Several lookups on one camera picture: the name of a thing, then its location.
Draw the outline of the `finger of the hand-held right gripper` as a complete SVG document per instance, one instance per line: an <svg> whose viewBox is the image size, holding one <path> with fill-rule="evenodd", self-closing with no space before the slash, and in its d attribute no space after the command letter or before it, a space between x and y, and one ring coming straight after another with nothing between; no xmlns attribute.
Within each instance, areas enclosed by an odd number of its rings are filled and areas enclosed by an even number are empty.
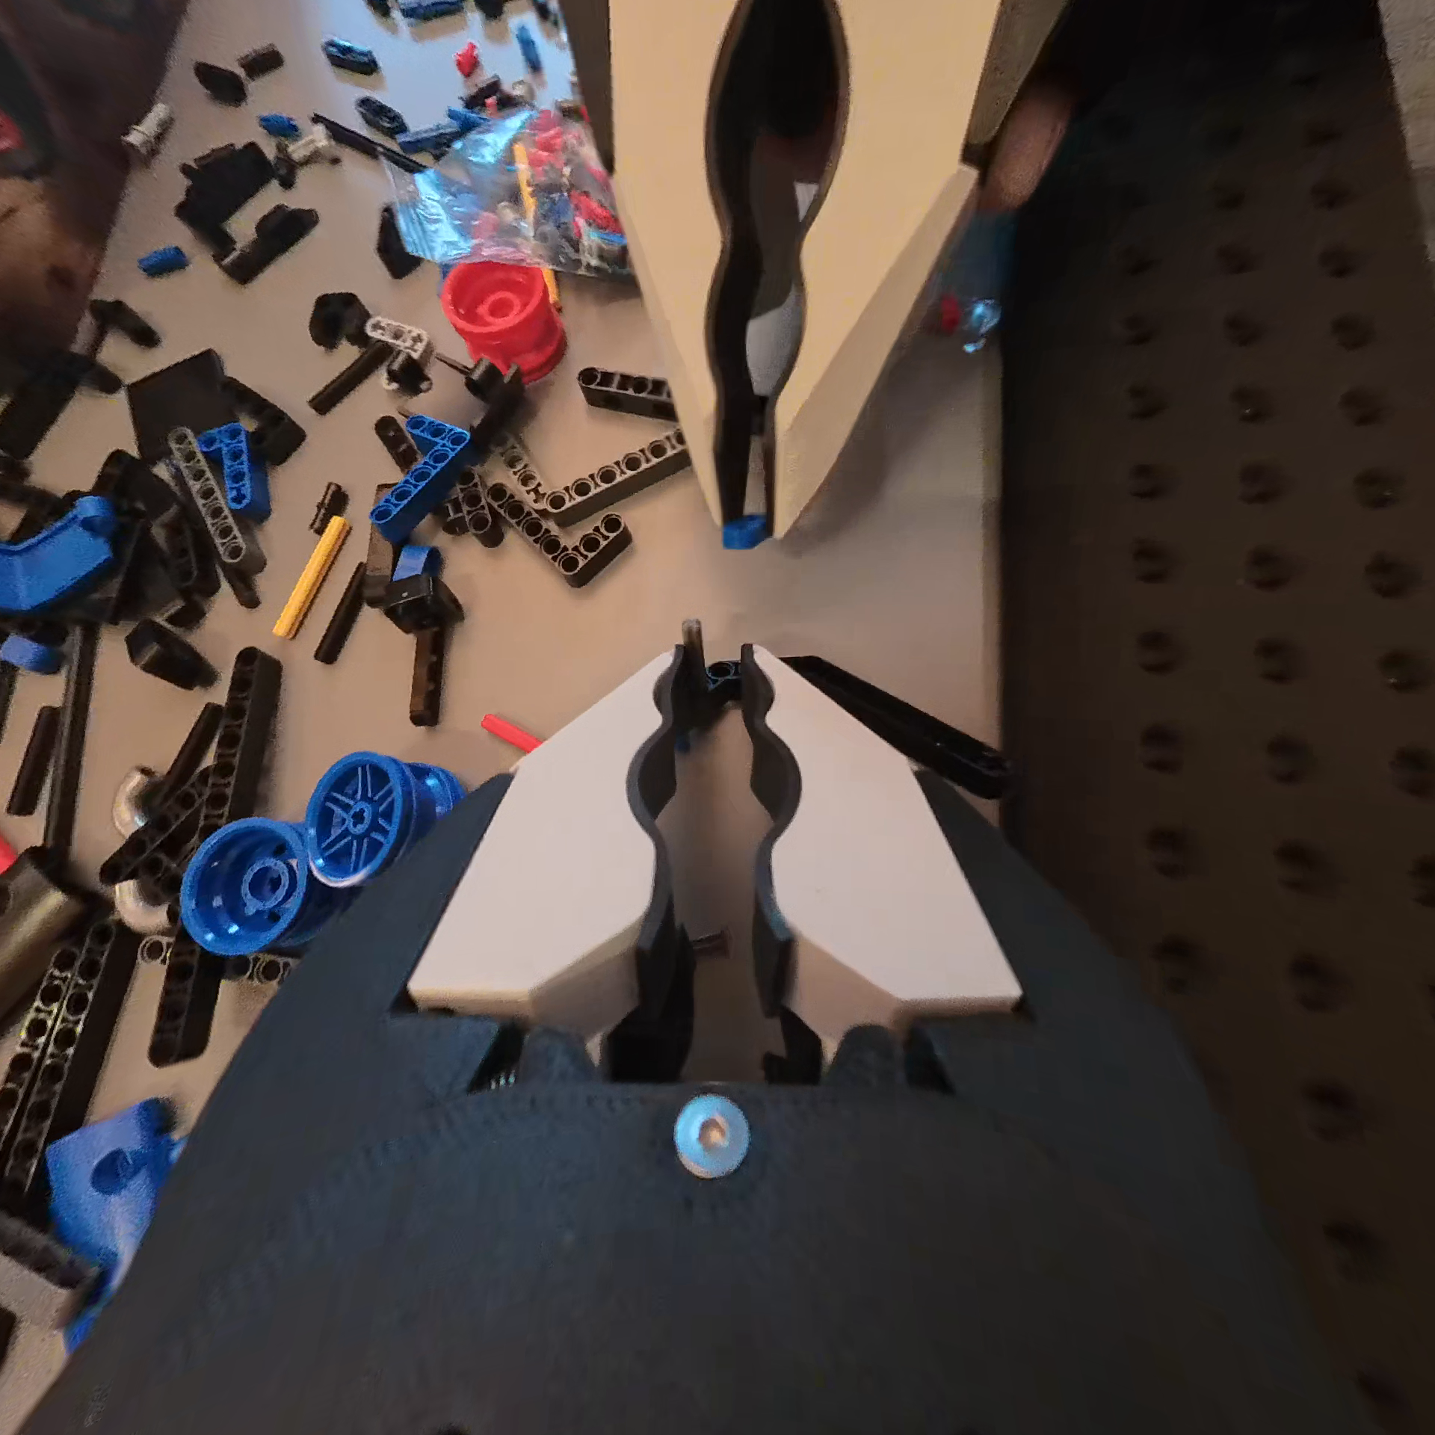
<svg viewBox="0 0 1435 1435"><path fill-rule="evenodd" d="M1061 78L1066 3L765 3L748 189L762 276L748 484L793 532L849 445L1015 97Z"/></svg>
<svg viewBox="0 0 1435 1435"><path fill-rule="evenodd" d="M707 507L723 529L774 529L769 474L748 498L762 401L746 349L762 276L748 170L770 9L564 1L562 11Z"/></svg>

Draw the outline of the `clear bag of mixed parts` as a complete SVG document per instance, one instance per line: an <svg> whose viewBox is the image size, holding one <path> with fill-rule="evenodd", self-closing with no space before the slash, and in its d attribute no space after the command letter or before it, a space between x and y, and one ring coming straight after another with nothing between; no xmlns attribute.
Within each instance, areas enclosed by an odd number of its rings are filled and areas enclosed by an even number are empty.
<svg viewBox="0 0 1435 1435"><path fill-rule="evenodd" d="M611 177L579 105L468 119L451 110L444 124L403 138L432 139L436 156L389 170L389 204L408 254L444 273L504 262L634 278Z"/></svg>

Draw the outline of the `black bent long beam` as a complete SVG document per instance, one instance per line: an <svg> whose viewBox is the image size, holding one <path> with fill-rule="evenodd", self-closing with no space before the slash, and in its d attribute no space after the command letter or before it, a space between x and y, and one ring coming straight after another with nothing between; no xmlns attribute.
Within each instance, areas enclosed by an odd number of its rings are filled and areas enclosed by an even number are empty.
<svg viewBox="0 0 1435 1435"><path fill-rule="evenodd" d="M743 695L741 664L736 659L705 660L700 619L682 621L682 647L687 695L678 698L676 751L687 751L690 737L712 725ZM1011 788L1013 766L989 742L825 657L803 654L786 655L782 660L844 712L902 751L910 763L936 771L979 799L994 800Z"/></svg>

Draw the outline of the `pile of black toy beams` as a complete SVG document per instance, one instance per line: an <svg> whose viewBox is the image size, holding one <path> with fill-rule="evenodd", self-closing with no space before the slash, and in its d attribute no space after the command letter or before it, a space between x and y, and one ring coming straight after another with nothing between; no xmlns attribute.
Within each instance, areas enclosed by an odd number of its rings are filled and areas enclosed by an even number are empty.
<svg viewBox="0 0 1435 1435"><path fill-rule="evenodd" d="M119 486L99 496L133 496L138 501L140 491L123 488L130 478L152 478L152 496L169 496L174 501L164 517L178 524L176 541L196 539L186 517L181 513L178 495L157 474L143 469L133 454L116 450L106 460L102 478L114 478ZM490 483L485 490L475 467L465 467L458 474L458 496L454 500L463 512L463 527L480 537L485 544L500 537L507 525L512 532L531 539L536 549L555 565L555 570L569 585L582 585L594 578L611 560L632 546L632 534L617 513L606 513L582 534L570 531L572 541L565 542L562 531L552 527L543 517L533 512L521 500L511 483ZM125 529L119 522L119 536L154 536L154 524L138 524L145 508L123 503L118 508L121 520L135 522ZM32 811L31 797L37 799L41 790L49 792L46 807L46 831L53 836L53 816L68 831L68 819L73 816L73 799L78 799L78 775L84 756L84 732L87 720L94 662L97 654L97 628L80 621L73 631L65 630L65 643L53 647L34 642L26 647L31 630L3 631L3 677L8 683L17 671L41 669L43 659L51 657L65 665L75 659L68 671L78 683L65 688L65 701L60 706L43 706L29 736L24 761L15 773L12 800L5 814L27 814ZM242 648L232 662L227 681L225 701L207 701L196 713L190 732L176 753L152 797L149 823L137 833L125 836L111 855L101 862L99 879L104 888L104 901L96 898L92 911L72 930L97 918L111 908L113 886L133 876L152 881L160 891L176 898L178 927L172 935L172 952L167 958L167 983L155 1009L155 1023L149 1043L149 1058L154 1067L169 1067L198 1057L208 1045L210 1024L217 1009L222 976L232 963L239 966L282 964L278 958L268 959L261 951L251 956L215 956L201 949L188 934L181 920L181 886L190 860L198 847L232 819L258 816L260 785L263 761L272 756L272 742L277 732L277 713L282 688L282 662L273 654L260 648ZM331 910L342 905L338 900L354 894L357 888L331 888L314 879L316 905L321 922L330 918Z"/></svg>

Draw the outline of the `blue curved panel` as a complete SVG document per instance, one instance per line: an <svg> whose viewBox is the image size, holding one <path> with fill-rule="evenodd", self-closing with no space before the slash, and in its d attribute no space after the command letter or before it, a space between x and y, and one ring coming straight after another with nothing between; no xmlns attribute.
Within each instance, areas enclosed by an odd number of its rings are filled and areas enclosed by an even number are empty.
<svg viewBox="0 0 1435 1435"><path fill-rule="evenodd" d="M150 1228L186 1139L167 1099L147 1098L84 1123L44 1152L48 1217L61 1243L119 1279Z"/></svg>

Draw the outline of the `blue spoked toy wheel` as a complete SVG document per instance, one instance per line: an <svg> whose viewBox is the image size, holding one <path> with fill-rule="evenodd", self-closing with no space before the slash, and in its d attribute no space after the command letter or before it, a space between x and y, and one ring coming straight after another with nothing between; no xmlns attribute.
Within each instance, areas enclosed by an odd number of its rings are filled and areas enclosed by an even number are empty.
<svg viewBox="0 0 1435 1435"><path fill-rule="evenodd" d="M357 749L316 780L304 819L311 870L326 886L365 886L391 869L468 794L446 766Z"/></svg>

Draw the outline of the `red toy wheel hub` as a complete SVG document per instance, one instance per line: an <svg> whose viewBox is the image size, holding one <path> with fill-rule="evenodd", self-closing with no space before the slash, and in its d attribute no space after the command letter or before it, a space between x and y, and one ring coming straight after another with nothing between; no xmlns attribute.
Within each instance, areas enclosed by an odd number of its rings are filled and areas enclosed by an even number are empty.
<svg viewBox="0 0 1435 1435"><path fill-rule="evenodd" d="M518 367L524 382L538 382L564 358L567 332L540 266L458 262L442 278L439 300L473 360Z"/></svg>

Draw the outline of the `black T-shaped axle piece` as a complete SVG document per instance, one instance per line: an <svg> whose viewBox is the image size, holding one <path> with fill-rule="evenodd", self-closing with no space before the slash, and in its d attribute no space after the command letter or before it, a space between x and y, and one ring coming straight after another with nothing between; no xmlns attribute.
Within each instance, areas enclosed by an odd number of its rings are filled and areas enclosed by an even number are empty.
<svg viewBox="0 0 1435 1435"><path fill-rule="evenodd" d="M442 717L446 654L454 626L465 621L465 607L441 575L420 572L388 582L383 614L415 642L408 720L436 727Z"/></svg>

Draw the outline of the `black curved slope piece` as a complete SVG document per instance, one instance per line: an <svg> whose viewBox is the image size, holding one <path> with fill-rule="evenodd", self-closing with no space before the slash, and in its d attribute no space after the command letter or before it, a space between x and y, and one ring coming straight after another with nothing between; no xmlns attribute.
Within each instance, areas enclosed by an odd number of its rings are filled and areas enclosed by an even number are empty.
<svg viewBox="0 0 1435 1435"><path fill-rule="evenodd" d="M427 262L406 245L395 203L381 206L376 230L374 254L384 273L395 281L408 278Z"/></svg>

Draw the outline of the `light grey cross-hole L-beam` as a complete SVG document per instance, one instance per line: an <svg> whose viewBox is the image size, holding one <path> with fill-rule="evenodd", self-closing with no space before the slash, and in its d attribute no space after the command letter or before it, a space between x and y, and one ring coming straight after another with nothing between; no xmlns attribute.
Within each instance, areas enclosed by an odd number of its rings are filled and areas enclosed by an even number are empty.
<svg viewBox="0 0 1435 1435"><path fill-rule="evenodd" d="M413 397L432 387L429 370L436 358L436 343L427 331L386 315L369 315L364 332L388 349L383 363L386 389Z"/></svg>

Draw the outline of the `short yellow axle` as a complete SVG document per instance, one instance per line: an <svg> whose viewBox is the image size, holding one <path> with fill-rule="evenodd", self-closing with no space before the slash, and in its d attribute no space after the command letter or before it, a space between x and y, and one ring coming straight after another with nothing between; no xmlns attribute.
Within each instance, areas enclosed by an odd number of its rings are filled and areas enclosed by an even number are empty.
<svg viewBox="0 0 1435 1435"><path fill-rule="evenodd" d="M350 529L345 515L330 517L275 619L272 628L275 638L292 640L299 633L319 589L330 577L340 549L347 542Z"/></svg>

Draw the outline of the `small blue L-beam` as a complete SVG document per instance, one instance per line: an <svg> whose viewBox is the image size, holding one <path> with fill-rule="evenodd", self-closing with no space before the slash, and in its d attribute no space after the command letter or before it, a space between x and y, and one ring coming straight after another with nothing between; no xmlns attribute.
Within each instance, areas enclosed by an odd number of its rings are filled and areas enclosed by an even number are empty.
<svg viewBox="0 0 1435 1435"><path fill-rule="evenodd" d="M200 454L217 464L227 508L251 524L261 525L272 515L266 460L251 442L241 421L222 423L196 433Z"/></svg>

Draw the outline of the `black bent crank piece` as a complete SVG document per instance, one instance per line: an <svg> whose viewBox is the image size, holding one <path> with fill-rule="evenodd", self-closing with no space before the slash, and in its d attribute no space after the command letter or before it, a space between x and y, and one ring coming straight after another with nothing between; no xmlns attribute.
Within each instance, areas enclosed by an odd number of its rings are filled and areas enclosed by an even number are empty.
<svg viewBox="0 0 1435 1435"><path fill-rule="evenodd" d="M90 361L99 361L99 353L111 334L121 334L143 349L159 348L164 341L162 334L128 302L121 298L89 298L75 351Z"/></svg>

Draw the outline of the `black toy set box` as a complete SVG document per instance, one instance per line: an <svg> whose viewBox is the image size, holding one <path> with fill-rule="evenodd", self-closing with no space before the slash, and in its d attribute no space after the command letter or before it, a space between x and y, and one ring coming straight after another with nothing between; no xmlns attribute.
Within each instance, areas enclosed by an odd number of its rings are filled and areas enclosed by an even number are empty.
<svg viewBox="0 0 1435 1435"><path fill-rule="evenodd" d="M67 346L188 1L2 3L3 384Z"/></svg>

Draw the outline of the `blue fender bracket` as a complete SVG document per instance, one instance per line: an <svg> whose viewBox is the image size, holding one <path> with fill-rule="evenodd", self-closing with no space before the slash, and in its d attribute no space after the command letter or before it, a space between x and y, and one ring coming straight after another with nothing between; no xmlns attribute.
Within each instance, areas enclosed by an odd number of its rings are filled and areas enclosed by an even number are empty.
<svg viewBox="0 0 1435 1435"><path fill-rule="evenodd" d="M2 542L2 613L36 616L99 585L116 565L119 513L104 495L82 495L22 542Z"/></svg>

